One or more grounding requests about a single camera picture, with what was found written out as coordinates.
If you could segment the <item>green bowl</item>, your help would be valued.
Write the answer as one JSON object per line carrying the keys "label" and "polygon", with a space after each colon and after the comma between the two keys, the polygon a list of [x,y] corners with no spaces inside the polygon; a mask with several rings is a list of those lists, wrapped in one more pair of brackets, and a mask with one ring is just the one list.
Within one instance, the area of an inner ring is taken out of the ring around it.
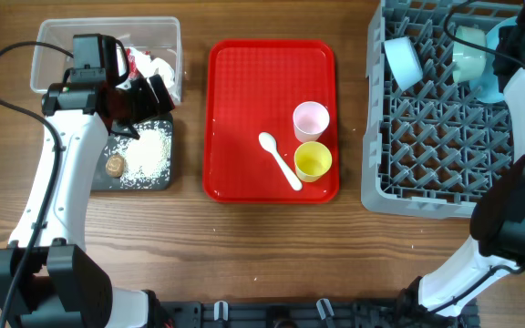
{"label": "green bowl", "polygon": [[[487,45],[486,34],[480,29],[460,26],[456,31],[455,37],[476,46],[485,47]],[[453,80],[456,83],[470,81],[483,74],[486,65],[486,53],[454,42],[452,62],[455,63]]]}

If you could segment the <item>white napkin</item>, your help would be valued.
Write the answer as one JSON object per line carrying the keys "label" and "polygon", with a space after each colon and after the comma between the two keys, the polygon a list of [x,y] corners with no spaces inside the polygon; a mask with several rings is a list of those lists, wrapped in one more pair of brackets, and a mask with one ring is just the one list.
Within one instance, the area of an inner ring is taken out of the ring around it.
{"label": "white napkin", "polygon": [[174,86],[174,70],[165,60],[152,56],[150,51],[139,51],[134,47],[127,48],[126,53],[129,62],[129,80],[140,76],[159,75],[167,89]]}

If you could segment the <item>light blue plate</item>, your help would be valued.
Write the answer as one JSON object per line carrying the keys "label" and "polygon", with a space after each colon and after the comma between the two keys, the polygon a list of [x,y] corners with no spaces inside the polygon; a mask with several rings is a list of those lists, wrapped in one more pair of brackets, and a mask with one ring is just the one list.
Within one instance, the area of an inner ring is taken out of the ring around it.
{"label": "light blue plate", "polygon": [[[503,26],[514,26],[516,25],[516,16],[507,18],[502,22],[495,25],[487,34],[487,48],[495,50],[499,44],[499,30]],[[492,54],[486,55],[486,65],[483,74],[469,81],[469,87],[471,90],[480,87],[480,91],[476,95],[476,99],[482,103],[494,104],[504,100],[503,94],[499,91],[498,78],[493,73],[493,61],[495,56]]]}

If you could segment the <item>brown food scrap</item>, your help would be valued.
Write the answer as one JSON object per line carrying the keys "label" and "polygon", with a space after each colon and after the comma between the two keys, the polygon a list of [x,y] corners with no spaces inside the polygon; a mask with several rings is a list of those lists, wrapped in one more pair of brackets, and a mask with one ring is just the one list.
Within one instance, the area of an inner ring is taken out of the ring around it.
{"label": "brown food scrap", "polygon": [[112,178],[120,178],[125,170],[125,159],[120,154],[112,155],[106,163],[106,172]]}

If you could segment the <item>light blue bowl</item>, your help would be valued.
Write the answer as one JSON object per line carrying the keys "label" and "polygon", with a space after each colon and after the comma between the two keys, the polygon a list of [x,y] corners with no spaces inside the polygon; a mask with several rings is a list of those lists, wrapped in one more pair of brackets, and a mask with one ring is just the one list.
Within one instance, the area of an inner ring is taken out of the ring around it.
{"label": "light blue bowl", "polygon": [[397,85],[406,91],[423,78],[417,51],[407,36],[385,41],[387,62]]}

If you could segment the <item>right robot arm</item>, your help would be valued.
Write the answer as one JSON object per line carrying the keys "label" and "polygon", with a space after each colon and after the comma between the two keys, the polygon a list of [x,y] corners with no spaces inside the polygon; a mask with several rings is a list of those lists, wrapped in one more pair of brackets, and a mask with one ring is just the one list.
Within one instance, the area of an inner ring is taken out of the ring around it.
{"label": "right robot arm", "polygon": [[492,283],[525,272],[525,4],[488,48],[449,33],[454,42],[494,57],[492,73],[510,110],[514,163],[477,203],[465,243],[438,269],[402,290],[395,324],[447,324]]}

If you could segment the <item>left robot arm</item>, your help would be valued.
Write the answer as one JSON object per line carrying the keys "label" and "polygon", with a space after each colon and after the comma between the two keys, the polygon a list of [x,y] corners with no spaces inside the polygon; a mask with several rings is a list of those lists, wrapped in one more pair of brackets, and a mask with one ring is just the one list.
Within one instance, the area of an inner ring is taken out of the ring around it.
{"label": "left robot arm", "polygon": [[87,255],[85,220],[95,170],[110,136],[137,138],[136,125],[174,105],[159,76],[129,80],[122,42],[81,34],[63,79],[42,98],[44,144],[26,208],[0,249],[0,325],[171,327],[150,290],[116,288]]}

